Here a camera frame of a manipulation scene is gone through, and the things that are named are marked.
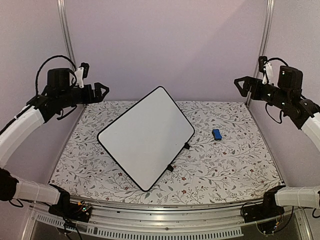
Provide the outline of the blue whiteboard eraser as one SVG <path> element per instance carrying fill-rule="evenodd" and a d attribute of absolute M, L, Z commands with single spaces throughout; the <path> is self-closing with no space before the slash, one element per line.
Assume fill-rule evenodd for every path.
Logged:
<path fill-rule="evenodd" d="M 222 140 L 222 135 L 220 133 L 219 129 L 213 129 L 212 130 L 212 135 L 215 141 L 221 141 Z"/>

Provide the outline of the white whiteboard black frame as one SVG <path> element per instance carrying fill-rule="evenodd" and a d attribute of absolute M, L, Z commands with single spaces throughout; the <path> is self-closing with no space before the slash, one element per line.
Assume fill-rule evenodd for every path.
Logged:
<path fill-rule="evenodd" d="M 97 141 L 148 192 L 195 134 L 167 90 L 158 86 L 97 134 Z"/>

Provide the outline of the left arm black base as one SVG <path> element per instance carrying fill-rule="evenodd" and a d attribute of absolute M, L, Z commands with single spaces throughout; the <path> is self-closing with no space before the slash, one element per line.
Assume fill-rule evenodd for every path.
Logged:
<path fill-rule="evenodd" d="M 78 203 L 71 202 L 71 195 L 61 187 L 50 184 L 60 193 L 57 204 L 49 207 L 48 213 L 62 217 L 68 220 L 75 220 L 79 222 L 88 223 L 92 214 L 92 204 L 85 203 L 81 200 Z"/>

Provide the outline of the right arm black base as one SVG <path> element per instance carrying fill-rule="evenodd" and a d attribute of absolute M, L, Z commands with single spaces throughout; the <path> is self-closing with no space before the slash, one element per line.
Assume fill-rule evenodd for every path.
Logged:
<path fill-rule="evenodd" d="M 257 224 L 257 229 L 263 235 L 274 234 L 283 220 L 285 210 L 276 204 L 275 194 L 283 186 L 276 186 L 263 194 L 262 203 L 246 202 L 240 209 L 240 215 L 245 223 L 271 219 Z"/>

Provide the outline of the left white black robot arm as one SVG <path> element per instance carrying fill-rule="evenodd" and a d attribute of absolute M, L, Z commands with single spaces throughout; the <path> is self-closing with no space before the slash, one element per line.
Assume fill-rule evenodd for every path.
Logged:
<path fill-rule="evenodd" d="M 61 94 L 38 95 L 29 100 L 26 106 L 0 132 L 0 199 L 3 202 L 26 200 L 54 205 L 63 216 L 74 213 L 74 205 L 61 197 L 61 190 L 49 184 L 23 179 L 5 169 L 8 161 L 20 145 L 38 128 L 65 108 L 78 105 L 100 103 L 109 93 L 109 87 L 96 82 L 84 87 L 72 87 Z"/>

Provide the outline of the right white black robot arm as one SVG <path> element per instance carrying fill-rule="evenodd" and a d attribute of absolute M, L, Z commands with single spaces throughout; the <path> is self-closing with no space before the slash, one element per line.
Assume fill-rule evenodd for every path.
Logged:
<path fill-rule="evenodd" d="M 241 96 L 264 101 L 277 107 L 285 117 L 289 117 L 298 130 L 301 130 L 319 149 L 320 148 L 320 106 L 310 99 L 301 97 L 301 89 L 280 88 L 261 79 L 245 76 L 234 80 L 234 85 Z M 269 218 L 279 207 L 294 206 L 302 208 L 320 208 L 320 187 L 289 187 L 281 185 L 264 194 L 264 203 L 258 213 L 262 218 Z"/>

